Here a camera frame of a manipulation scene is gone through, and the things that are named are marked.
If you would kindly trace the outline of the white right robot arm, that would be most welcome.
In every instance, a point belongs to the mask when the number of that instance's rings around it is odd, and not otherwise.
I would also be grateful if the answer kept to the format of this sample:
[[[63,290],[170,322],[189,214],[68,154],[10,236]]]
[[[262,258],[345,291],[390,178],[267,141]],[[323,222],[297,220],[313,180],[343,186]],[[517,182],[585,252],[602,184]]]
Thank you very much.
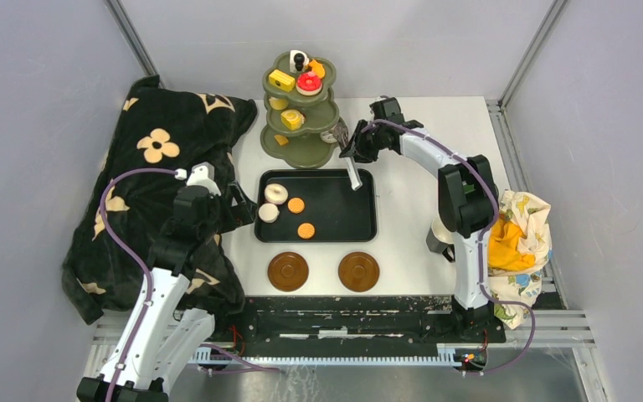
[[[416,120],[406,120],[399,101],[381,96],[370,104],[372,118],[339,137],[352,189],[362,183],[356,165],[391,150],[419,164],[438,183],[438,215],[455,248],[456,283],[450,331],[462,341],[479,336],[494,317],[495,300],[487,290],[488,240],[498,219],[491,165],[482,155],[464,157],[432,137]]]

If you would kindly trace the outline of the grey mug white inside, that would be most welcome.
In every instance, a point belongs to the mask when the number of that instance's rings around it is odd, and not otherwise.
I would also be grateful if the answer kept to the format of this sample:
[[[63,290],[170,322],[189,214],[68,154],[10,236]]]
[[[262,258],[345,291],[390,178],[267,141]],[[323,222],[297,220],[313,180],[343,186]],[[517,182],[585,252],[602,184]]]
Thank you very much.
[[[429,251],[443,255],[450,263],[455,262],[455,247],[452,233],[444,226],[440,216],[436,216],[432,220],[425,242]]]

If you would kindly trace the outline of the orange fish-shaped pastry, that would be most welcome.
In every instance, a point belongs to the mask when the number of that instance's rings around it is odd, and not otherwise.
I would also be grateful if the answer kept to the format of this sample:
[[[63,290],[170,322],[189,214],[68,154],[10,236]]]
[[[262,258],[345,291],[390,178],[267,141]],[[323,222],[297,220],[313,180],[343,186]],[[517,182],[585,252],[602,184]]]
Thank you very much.
[[[326,69],[324,65],[319,61],[317,61],[316,59],[312,59],[307,64],[307,71],[310,73],[314,73],[316,76],[319,77],[320,80],[323,80],[326,76]]]

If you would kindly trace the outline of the yellow layered cake slice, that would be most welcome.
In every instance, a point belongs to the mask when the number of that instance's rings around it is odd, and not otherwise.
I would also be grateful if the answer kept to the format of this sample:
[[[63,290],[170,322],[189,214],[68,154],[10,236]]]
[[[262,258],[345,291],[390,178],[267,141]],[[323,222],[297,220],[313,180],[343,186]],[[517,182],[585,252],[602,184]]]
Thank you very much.
[[[273,87],[285,92],[291,92],[296,88],[296,78],[282,70],[272,70],[268,74],[268,81]]]

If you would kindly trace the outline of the rectangular tan cracker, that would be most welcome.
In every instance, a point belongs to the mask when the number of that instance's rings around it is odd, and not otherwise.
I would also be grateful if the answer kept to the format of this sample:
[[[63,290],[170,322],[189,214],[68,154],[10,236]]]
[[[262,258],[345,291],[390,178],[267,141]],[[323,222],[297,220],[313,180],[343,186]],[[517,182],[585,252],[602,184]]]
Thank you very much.
[[[275,134],[274,139],[278,143],[278,145],[281,146],[281,147],[287,145],[290,142],[287,137],[279,135],[279,134]]]

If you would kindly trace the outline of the yellow cream cupcake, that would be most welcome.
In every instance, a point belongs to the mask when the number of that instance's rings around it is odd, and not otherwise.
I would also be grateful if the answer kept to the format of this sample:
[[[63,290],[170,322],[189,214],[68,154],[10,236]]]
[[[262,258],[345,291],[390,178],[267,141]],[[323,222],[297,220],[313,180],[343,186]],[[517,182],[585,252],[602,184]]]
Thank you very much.
[[[289,101],[287,99],[276,98],[273,96],[268,98],[268,102],[270,104],[270,108],[275,111],[283,111],[289,105]]]

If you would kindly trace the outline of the red glazed donut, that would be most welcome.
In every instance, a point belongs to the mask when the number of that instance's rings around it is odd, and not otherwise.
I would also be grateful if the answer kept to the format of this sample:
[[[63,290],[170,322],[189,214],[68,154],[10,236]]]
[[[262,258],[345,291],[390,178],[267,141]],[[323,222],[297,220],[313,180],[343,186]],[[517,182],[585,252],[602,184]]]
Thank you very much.
[[[317,95],[323,88],[322,78],[314,72],[300,74],[296,80],[296,90],[303,96]]]

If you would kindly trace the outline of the white cake block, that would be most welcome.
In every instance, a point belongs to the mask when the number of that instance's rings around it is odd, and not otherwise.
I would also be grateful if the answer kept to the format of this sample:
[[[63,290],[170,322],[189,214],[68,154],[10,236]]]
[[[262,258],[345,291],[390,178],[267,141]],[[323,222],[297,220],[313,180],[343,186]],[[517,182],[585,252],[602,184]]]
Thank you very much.
[[[310,58],[300,50],[291,50],[289,53],[289,70],[292,74],[301,74],[308,70]]]

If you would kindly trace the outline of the steel tongs white handle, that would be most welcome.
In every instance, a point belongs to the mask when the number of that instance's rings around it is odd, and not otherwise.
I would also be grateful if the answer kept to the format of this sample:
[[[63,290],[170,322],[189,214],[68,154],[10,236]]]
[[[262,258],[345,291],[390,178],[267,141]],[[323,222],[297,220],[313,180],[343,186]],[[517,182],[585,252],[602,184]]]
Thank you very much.
[[[363,184],[355,162],[353,161],[352,154],[350,153],[350,146],[352,145],[352,141],[347,125],[343,121],[343,119],[339,119],[339,121],[330,130],[330,133],[331,138],[335,140],[340,149],[339,157],[346,163],[346,169],[348,177],[350,179],[351,188],[352,190],[356,191],[360,189]]]

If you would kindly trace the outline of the yellow swirl roll cake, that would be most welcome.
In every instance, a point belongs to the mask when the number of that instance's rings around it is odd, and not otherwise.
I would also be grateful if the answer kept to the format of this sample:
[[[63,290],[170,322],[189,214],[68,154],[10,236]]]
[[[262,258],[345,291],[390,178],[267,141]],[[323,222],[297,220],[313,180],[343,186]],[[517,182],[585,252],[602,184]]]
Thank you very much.
[[[305,116],[296,109],[287,109],[281,112],[280,120],[289,131],[297,131],[302,128],[306,122]]]

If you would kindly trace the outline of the white glazed donut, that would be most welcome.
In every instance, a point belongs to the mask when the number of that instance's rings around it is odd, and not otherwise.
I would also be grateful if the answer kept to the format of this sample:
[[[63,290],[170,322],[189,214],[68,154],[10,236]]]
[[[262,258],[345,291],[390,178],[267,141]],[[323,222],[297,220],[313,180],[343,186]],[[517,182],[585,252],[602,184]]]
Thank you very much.
[[[266,185],[263,194],[267,203],[275,205],[282,205],[289,198],[288,190],[278,183]]]
[[[320,134],[320,138],[326,143],[337,143],[338,142],[338,133],[336,128],[329,129]]]

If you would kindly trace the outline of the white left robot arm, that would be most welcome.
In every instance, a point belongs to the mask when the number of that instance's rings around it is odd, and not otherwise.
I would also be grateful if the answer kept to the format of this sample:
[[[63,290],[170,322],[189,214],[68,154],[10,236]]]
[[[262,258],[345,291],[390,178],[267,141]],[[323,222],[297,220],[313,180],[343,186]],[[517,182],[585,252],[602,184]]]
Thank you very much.
[[[106,202],[100,201],[98,211],[106,232],[139,265],[143,280],[115,351],[96,377],[81,379],[76,391],[80,401],[167,401],[170,388],[199,345],[207,338],[220,340],[229,332],[225,313],[193,308],[185,311],[169,337],[164,335],[194,278],[195,253],[213,242],[215,235],[252,224],[256,206],[236,182],[228,185],[236,203],[225,203],[208,162],[189,170],[163,168],[160,172],[185,185],[146,259],[111,228]]]

